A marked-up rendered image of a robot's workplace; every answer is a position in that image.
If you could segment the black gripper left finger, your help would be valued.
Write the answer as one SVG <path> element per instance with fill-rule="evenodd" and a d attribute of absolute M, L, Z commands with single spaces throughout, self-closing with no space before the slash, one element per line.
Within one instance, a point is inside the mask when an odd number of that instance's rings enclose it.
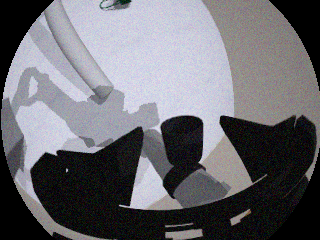
<path fill-rule="evenodd" d="M 67 169 L 91 176 L 101 188 L 120 201 L 119 205 L 129 207 L 143 143 L 144 131 L 140 125 L 96 153 L 59 149 L 56 155 L 63 159 Z"/>

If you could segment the long grey tube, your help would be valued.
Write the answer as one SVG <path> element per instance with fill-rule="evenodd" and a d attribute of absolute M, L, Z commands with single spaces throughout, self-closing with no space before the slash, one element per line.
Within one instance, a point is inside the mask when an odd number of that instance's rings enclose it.
<path fill-rule="evenodd" d="M 49 31 L 59 45 L 60 51 L 64 53 L 65 59 L 71 63 L 72 68 L 75 68 L 77 75 L 88 84 L 89 89 L 92 88 L 92 92 L 96 93 L 99 99 L 104 99 L 115 87 L 81 41 L 79 33 L 69 21 L 64 9 L 61 0 L 53 1 L 44 9 Z"/>

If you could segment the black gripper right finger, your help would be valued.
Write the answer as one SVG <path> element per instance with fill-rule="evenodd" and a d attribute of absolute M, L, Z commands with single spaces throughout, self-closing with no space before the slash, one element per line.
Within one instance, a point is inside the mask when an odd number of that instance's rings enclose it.
<path fill-rule="evenodd" d="M 295 127 L 296 116 L 275 125 L 256 124 L 255 121 L 220 116 L 220 127 L 231 141 L 237 155 L 247 168 L 252 183 L 265 176 L 264 169 L 279 151 L 285 132 Z"/>

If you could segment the grey cylindrical post with cap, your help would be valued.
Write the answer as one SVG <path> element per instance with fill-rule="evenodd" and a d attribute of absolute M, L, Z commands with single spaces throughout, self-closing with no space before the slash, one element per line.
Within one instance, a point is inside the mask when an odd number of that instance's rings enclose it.
<path fill-rule="evenodd" d="M 145 129 L 143 149 L 145 155 L 159 173 L 160 179 L 164 180 L 165 175 L 171 171 L 173 165 L 167 159 L 161 133 L 153 128 Z M 231 191 L 231 188 L 224 181 L 219 183 L 201 168 L 185 177 L 183 183 L 173 192 L 173 197 L 179 201 L 183 208 L 200 207 L 200 205 L 223 199 Z"/>

